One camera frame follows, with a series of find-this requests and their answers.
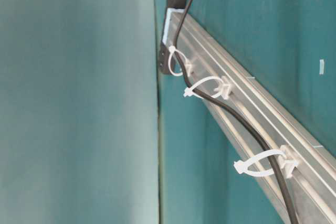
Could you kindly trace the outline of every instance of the zip tie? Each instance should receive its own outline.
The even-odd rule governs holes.
[[[266,176],[270,176],[272,174],[274,174],[273,169],[269,169],[269,170],[262,170],[261,172],[253,172],[252,170],[248,170],[248,167],[258,161],[260,161],[263,158],[269,157],[269,156],[273,156],[273,155],[281,155],[282,157],[284,157],[284,160],[287,159],[287,156],[285,155],[285,153],[282,150],[268,150],[265,152],[261,152],[258,155],[255,155],[254,157],[251,157],[250,159],[248,159],[247,161],[237,161],[234,163],[234,167],[236,168],[237,172],[239,174],[242,173],[246,173],[252,177],[266,177]]]
[[[187,70],[187,75],[188,77],[190,76],[191,74],[191,70],[192,70],[192,65],[190,63],[190,61],[188,60],[188,58],[184,55],[184,53],[182,53],[180,50],[178,50],[176,47],[174,46],[170,46],[168,48],[170,54],[169,54],[169,58],[168,58],[168,68],[169,68],[169,72],[173,75],[173,76],[182,76],[183,75],[183,72],[180,72],[180,73],[175,73],[173,72],[172,68],[171,68],[171,61],[172,61],[172,57],[174,55],[175,52],[178,52],[180,55],[182,55],[184,57],[184,60],[185,60],[185,63],[184,63],[184,66],[185,66],[185,69]]]
[[[218,91],[216,94],[212,95],[211,97],[212,98],[218,98],[220,97],[222,94],[223,94],[223,91],[224,91],[224,87],[225,87],[225,84],[224,84],[224,81],[218,77],[218,76],[209,76],[209,77],[206,77],[206,78],[203,78],[201,80],[199,80],[198,82],[196,82],[194,85],[192,85],[190,88],[186,88],[184,90],[184,94],[183,96],[184,97],[191,97],[191,96],[196,96],[198,98],[201,98],[203,99],[202,97],[200,97],[198,94],[194,93],[194,89],[197,88],[199,85],[201,85],[203,82],[206,82],[206,81],[210,81],[210,80],[217,80],[217,81],[220,81],[220,85],[218,86],[218,88],[216,88],[214,91]]]

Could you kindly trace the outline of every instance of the small white sticker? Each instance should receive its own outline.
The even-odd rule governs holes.
[[[320,74],[324,74],[324,60],[320,60]]]

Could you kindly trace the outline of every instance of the metal track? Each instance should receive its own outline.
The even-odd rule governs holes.
[[[173,13],[171,17],[168,46],[172,44],[180,16]],[[193,65],[193,81],[208,76],[229,77],[234,88],[225,102],[239,111],[271,148],[291,147],[299,166],[287,185],[300,222],[336,223],[336,159],[190,15],[181,30],[178,48]],[[210,81],[200,89],[212,94],[217,85]],[[242,160],[262,152],[253,137],[231,115],[207,101],[205,104]],[[254,168],[265,170],[270,166],[266,159]],[[290,223],[275,176],[257,178],[257,181],[283,221]]]

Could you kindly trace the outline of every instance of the white bracket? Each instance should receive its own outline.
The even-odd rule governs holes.
[[[229,99],[229,95],[231,94],[232,88],[233,88],[233,84],[230,81],[229,78],[227,78],[226,76],[222,76],[222,84],[221,87],[218,87],[217,89],[219,90],[223,90],[222,91],[222,97],[224,100],[228,100]]]
[[[169,68],[169,72],[173,75],[173,76],[182,76],[183,73],[180,72],[180,73],[175,73],[172,68],[171,68],[171,62],[172,62],[172,58],[173,58],[173,55],[175,52],[178,52],[180,55],[183,56],[184,58],[184,66],[185,66],[185,69],[187,70],[187,75],[188,77],[191,75],[191,72],[192,72],[192,69],[193,69],[193,65],[191,64],[191,62],[188,60],[188,58],[185,56],[184,53],[182,53],[180,50],[178,50],[176,47],[174,46],[170,46],[168,48],[170,54],[169,54],[169,58],[168,58],[168,68]]]
[[[197,88],[199,85],[201,85],[202,83],[206,82],[206,81],[210,81],[210,80],[216,80],[219,82],[219,85],[217,88],[214,89],[215,92],[217,92],[216,94],[212,95],[212,98],[218,98],[220,96],[223,97],[224,100],[228,100],[229,99],[229,95],[232,91],[232,83],[229,81],[229,79],[226,76],[222,76],[222,78],[218,77],[218,76],[209,76],[206,78],[203,78],[201,80],[199,80],[198,82],[196,82],[194,85],[192,85],[190,88],[186,88],[184,90],[184,97],[191,97],[191,96],[196,96],[198,98],[203,99],[202,97],[200,97],[199,95],[194,93],[194,89]]]
[[[273,156],[273,155],[279,155],[278,163],[279,163],[280,168],[283,169],[284,171],[285,178],[291,178],[294,168],[298,166],[298,162],[293,158],[293,156],[290,153],[289,148],[285,145],[282,145],[279,150],[273,149],[273,150],[261,152],[258,155],[251,157],[245,162],[239,160],[234,163],[234,167],[236,168],[239,174],[246,173],[253,177],[270,176],[274,174],[273,169],[262,170],[260,172],[254,172],[252,170],[249,170],[248,168],[250,165],[262,160],[263,158]]]

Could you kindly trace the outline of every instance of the black plug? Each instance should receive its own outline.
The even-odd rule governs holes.
[[[167,0],[166,1],[166,10],[164,16],[164,24],[163,29],[165,26],[166,16],[167,16],[167,9],[174,8],[174,9],[184,9],[187,0]],[[161,43],[160,43],[160,52],[159,52],[159,68],[160,71],[164,74],[171,74],[168,68],[168,57],[169,57],[169,50],[166,45],[162,42],[164,31],[162,31]],[[174,58],[171,60],[171,68],[175,68],[175,60]]]

